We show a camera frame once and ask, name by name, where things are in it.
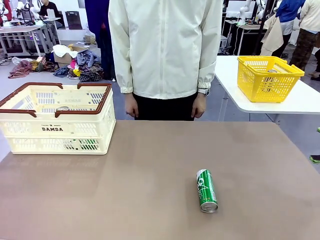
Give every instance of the can bottom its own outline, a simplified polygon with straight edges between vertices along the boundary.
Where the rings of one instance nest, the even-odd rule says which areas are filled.
[[[201,211],[204,213],[212,214],[218,210],[218,205],[213,201],[205,202],[200,207]]]

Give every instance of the beverage can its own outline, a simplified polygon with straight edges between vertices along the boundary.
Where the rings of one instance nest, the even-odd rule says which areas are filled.
[[[56,109],[56,111],[69,111],[70,108],[68,106],[60,106]]]
[[[201,211],[204,213],[214,213],[218,210],[218,202],[211,172],[207,169],[198,171],[196,181]]]

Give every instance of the person in blue shirt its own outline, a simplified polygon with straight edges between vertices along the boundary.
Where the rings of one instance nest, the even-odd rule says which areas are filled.
[[[95,40],[101,50],[104,79],[116,79],[108,21],[109,0],[85,0],[84,3],[89,30],[95,34]]]
[[[286,46],[289,43],[291,33],[294,28],[294,20],[298,15],[298,10],[301,8],[306,0],[282,0],[279,8],[276,11],[275,17],[279,17],[283,45],[272,53],[272,56],[281,58]]]

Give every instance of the jacket zipper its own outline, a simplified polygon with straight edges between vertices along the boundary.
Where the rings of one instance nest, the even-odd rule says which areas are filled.
[[[164,48],[165,48],[165,28],[166,28],[166,3],[162,0],[162,22],[161,22],[161,47],[160,47],[160,94],[164,91]]]

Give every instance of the blue shirt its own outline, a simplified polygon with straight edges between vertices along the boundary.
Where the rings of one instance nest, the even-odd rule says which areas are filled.
[[[280,23],[286,23],[297,17],[298,10],[306,0],[283,0],[276,11],[275,17],[279,17]]]
[[[84,0],[84,2],[89,30],[94,33],[95,37],[98,39],[101,25],[104,23],[106,30],[109,33],[109,0]]]

